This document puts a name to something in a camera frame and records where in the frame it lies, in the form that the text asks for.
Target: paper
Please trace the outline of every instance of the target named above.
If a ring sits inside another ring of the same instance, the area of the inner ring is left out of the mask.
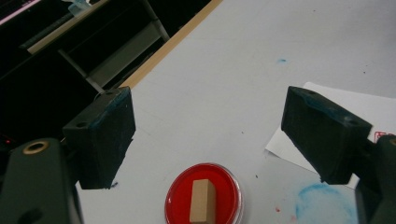
[[[352,91],[341,91],[322,87],[311,82],[305,83],[304,88],[327,97],[351,113],[371,123],[373,128],[368,137],[370,141],[375,142],[383,134],[396,134],[396,119],[393,118],[396,114],[396,99]],[[293,162],[316,173],[314,167],[305,159],[286,134],[280,130],[280,127],[265,148],[286,161]],[[347,186],[354,189],[358,180],[353,175]]]

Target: red petri dish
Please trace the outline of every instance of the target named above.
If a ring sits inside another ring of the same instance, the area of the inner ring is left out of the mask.
[[[194,165],[176,178],[166,196],[166,222],[190,224],[192,182],[198,179],[209,179],[216,188],[216,223],[239,223],[243,208],[239,185],[226,168],[215,163]]]

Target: small wooden block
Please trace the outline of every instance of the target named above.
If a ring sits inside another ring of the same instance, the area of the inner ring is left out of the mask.
[[[190,224],[216,224],[216,188],[208,179],[192,182]]]

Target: blue stain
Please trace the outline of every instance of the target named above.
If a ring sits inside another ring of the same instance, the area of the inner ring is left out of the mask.
[[[279,60],[277,60],[277,63],[286,63],[286,62],[287,62],[286,59],[279,59]]]
[[[302,189],[295,211],[299,223],[358,223],[354,202],[326,184]]]

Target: wooden board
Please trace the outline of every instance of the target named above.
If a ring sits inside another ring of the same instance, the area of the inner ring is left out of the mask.
[[[180,43],[195,27],[203,21],[210,12],[215,9],[222,0],[212,0],[196,16],[194,16],[183,28],[166,42],[157,52],[155,52],[145,63],[142,64],[129,78],[120,86],[133,88],[142,80],[172,49]]]

